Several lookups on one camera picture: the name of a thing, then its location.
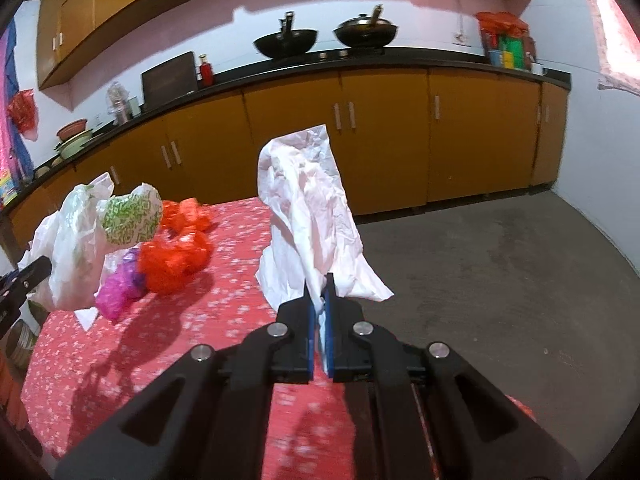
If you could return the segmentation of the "white green-print plastic bag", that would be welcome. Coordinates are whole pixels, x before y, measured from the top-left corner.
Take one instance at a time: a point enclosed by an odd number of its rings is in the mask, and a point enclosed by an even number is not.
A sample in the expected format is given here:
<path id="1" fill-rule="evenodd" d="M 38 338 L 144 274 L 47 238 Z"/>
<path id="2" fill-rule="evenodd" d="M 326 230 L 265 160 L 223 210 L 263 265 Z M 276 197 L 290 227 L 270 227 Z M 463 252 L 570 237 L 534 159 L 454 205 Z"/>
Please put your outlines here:
<path id="1" fill-rule="evenodd" d="M 152 240 L 163 215 L 156 188 L 142 183 L 116 196 L 104 172 L 88 184 L 76 185 L 53 214 L 36 227 L 17 263 L 20 270 L 40 256 L 52 264 L 51 274 L 28 294 L 49 312 L 70 311 L 84 330 L 96 322 L 96 293 L 130 248 Z"/>

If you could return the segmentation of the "magenta plastic bag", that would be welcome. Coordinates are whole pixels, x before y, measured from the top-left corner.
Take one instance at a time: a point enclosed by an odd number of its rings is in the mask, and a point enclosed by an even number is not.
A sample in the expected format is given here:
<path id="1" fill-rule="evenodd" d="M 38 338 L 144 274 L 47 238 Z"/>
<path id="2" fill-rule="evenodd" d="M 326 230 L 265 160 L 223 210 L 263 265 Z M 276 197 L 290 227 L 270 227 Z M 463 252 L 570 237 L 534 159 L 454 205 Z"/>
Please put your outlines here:
<path id="1" fill-rule="evenodd" d="M 148 292 L 145 275 L 138 270 L 139 257 L 140 248 L 130 248 L 96 293 L 99 314 L 111 322 L 117 322 L 134 302 Z"/>

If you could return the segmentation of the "orange plastic bag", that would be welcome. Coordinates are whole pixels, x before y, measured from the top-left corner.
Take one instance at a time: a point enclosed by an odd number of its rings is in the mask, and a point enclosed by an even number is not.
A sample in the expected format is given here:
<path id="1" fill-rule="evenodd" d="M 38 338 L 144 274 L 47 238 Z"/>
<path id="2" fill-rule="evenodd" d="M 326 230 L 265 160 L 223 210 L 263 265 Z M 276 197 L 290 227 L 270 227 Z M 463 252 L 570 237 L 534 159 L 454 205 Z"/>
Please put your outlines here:
<path id="1" fill-rule="evenodd" d="M 213 217 L 207 207 L 201 205 L 194 197 L 181 202 L 163 201 L 163 215 L 160 227 L 176 234 L 185 229 L 205 232 L 213 225 Z"/>
<path id="2" fill-rule="evenodd" d="M 144 242 L 138 271 L 150 292 L 158 296 L 174 294 L 208 266 L 213 248 L 205 233 L 187 226 L 174 237 L 157 236 Z"/>

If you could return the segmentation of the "brown lower kitchen cabinets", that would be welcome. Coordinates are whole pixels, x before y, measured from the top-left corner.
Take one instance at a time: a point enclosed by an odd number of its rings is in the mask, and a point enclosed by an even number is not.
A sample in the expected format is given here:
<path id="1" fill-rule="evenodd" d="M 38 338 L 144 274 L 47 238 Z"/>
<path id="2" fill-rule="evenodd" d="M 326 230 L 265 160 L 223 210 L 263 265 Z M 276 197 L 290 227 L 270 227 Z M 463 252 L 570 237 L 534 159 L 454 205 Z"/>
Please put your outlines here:
<path id="1" fill-rule="evenodd" d="M 116 131 L 55 167 L 1 215 L 19 257 L 79 183 L 109 174 L 165 200 L 219 204 L 257 193 L 260 150 L 322 125 L 354 214 L 521 191 L 556 180 L 570 88 L 493 70 L 341 70 L 252 84 Z"/>

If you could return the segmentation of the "red floral tablecloth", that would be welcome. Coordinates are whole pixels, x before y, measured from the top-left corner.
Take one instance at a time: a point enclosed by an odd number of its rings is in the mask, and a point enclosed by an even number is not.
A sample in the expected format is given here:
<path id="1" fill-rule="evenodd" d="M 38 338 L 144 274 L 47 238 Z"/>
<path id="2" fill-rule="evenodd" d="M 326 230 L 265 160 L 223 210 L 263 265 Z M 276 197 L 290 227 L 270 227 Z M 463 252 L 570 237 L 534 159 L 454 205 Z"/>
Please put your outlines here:
<path id="1" fill-rule="evenodd" d="M 147 294 L 117 322 L 83 328 L 75 313 L 44 322 L 21 399 L 43 449 L 59 460 L 196 344 L 238 344 L 274 312 L 255 274 L 270 242 L 270 211 L 258 198 L 210 207 L 208 267 L 175 295 Z M 266 479 L 367 479 L 370 453 L 356 441 L 367 412 L 316 370 L 308 386 L 273 391 Z"/>

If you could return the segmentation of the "stacked basins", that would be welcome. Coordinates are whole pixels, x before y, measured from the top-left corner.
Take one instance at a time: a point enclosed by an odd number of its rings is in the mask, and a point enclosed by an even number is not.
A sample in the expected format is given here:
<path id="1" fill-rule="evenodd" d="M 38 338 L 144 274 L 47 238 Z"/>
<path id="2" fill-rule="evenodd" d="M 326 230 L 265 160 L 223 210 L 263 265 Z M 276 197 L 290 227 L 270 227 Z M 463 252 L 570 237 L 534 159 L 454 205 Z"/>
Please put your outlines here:
<path id="1" fill-rule="evenodd" d="M 56 154 L 62 159 L 69 159 L 91 140 L 93 131 L 88 127 L 88 120 L 84 118 L 70 122 L 58 130 L 56 136 L 58 137 Z"/>

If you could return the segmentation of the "clear bag with jar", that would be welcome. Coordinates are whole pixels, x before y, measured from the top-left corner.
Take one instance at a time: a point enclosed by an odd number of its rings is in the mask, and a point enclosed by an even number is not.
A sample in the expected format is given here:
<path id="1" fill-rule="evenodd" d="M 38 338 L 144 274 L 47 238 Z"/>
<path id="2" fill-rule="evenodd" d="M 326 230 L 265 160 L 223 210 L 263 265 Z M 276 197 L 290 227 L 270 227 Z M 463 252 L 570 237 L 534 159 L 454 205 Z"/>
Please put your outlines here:
<path id="1" fill-rule="evenodd" d="M 118 81 L 114 81 L 107 88 L 107 99 L 111 103 L 110 112 L 116 125 L 126 124 L 131 115 L 128 91 Z"/>

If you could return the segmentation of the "dark cutting board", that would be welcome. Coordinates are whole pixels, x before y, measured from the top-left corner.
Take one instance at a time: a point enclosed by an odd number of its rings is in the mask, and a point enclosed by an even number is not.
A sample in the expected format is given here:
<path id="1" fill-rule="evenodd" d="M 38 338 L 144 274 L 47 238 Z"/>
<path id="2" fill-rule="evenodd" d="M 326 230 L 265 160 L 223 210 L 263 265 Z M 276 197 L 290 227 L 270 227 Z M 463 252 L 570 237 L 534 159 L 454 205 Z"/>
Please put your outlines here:
<path id="1" fill-rule="evenodd" d="M 167 103 L 198 91 L 195 56 L 184 52 L 146 70 L 141 75 L 143 104 L 150 112 Z"/>

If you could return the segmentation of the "red bottle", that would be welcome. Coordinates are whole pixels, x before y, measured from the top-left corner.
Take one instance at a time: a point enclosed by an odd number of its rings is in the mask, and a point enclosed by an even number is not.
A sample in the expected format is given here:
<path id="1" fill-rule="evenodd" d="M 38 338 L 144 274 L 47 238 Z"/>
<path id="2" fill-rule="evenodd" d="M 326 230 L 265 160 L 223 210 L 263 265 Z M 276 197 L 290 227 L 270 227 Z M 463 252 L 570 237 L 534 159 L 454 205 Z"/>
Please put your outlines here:
<path id="1" fill-rule="evenodd" d="M 201 76 L 201 83 L 204 88 L 211 87 L 215 83 L 215 74 L 213 71 L 212 64 L 208 62 L 207 56 L 205 54 L 200 54 L 198 56 L 200 59 L 200 66 L 198 66 L 198 72 Z"/>

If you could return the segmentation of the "black countertop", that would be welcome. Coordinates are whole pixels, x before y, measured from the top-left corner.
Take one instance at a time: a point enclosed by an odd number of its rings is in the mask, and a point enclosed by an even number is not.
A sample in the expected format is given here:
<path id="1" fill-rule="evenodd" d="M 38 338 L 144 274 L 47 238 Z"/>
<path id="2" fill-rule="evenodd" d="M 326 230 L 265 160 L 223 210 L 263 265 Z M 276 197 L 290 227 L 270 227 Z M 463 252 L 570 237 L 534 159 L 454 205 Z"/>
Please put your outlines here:
<path id="1" fill-rule="evenodd" d="M 529 73 L 527 70 L 510 70 L 489 63 L 488 58 L 472 53 L 447 51 L 427 48 L 390 47 L 381 51 L 359 54 L 352 49 L 333 49 L 326 52 L 311 52 L 290 58 L 285 61 L 264 61 L 232 70 L 225 70 L 216 75 L 215 83 L 210 87 L 201 88 L 198 91 L 180 96 L 171 100 L 155 110 L 142 110 L 142 114 L 131 119 L 121 126 L 109 126 L 106 133 L 95 134 L 91 142 L 79 153 L 66 159 L 65 162 L 54 167 L 41 178 L 35 180 L 16 198 L 9 202 L 8 206 L 1 209 L 1 215 L 6 218 L 17 206 L 20 206 L 26 198 L 35 193 L 47 180 L 52 179 L 68 166 L 77 164 L 88 157 L 101 145 L 121 136 L 133 128 L 140 127 L 153 119 L 162 117 L 180 107 L 191 105 L 210 99 L 224 92 L 241 90 L 254 84 L 280 81 L 285 78 L 321 74 L 325 72 L 342 72 L 343 70 L 378 70 L 379 68 L 461 68 L 462 70 L 478 70 L 479 72 L 506 75 L 518 79 L 535 82 L 548 82 L 564 90 L 572 88 L 572 75 L 562 70 L 548 68 L 542 76 Z"/>

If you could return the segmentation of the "black wok left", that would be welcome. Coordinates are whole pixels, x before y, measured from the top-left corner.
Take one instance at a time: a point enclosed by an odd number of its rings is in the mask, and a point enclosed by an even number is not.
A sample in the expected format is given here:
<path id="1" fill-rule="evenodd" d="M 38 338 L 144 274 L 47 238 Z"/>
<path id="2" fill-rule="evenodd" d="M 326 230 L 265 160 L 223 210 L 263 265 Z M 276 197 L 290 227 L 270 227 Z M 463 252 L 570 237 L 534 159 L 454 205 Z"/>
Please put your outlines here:
<path id="1" fill-rule="evenodd" d="M 306 54 L 317 41 L 318 32 L 315 29 L 295 28 L 295 13 L 288 11 L 280 19 L 281 28 L 278 32 L 262 36 L 254 41 L 254 47 L 259 53 L 272 60 L 284 60 Z"/>

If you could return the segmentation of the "black wok with lid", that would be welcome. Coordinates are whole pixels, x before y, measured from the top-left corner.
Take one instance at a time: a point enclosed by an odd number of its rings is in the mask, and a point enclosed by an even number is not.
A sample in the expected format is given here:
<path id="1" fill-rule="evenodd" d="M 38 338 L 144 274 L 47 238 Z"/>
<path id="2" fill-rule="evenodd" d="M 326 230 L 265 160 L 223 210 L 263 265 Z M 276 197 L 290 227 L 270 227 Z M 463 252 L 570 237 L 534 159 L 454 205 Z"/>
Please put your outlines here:
<path id="1" fill-rule="evenodd" d="M 382 49 L 396 37 L 398 27 L 382 18 L 383 6 L 375 6 L 370 15 L 360 13 L 339 24 L 333 33 L 344 46 L 354 49 Z"/>

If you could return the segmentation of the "red bag hanging on wall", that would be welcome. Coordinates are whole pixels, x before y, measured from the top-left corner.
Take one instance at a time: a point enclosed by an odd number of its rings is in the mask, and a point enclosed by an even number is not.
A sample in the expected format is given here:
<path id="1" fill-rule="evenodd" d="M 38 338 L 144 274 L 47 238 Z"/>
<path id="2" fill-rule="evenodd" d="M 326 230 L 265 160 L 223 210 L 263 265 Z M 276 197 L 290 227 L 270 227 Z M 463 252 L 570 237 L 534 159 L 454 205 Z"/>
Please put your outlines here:
<path id="1" fill-rule="evenodd" d="M 17 92 L 6 110 L 19 134 L 32 142 L 38 140 L 39 115 L 34 90 L 26 89 Z"/>

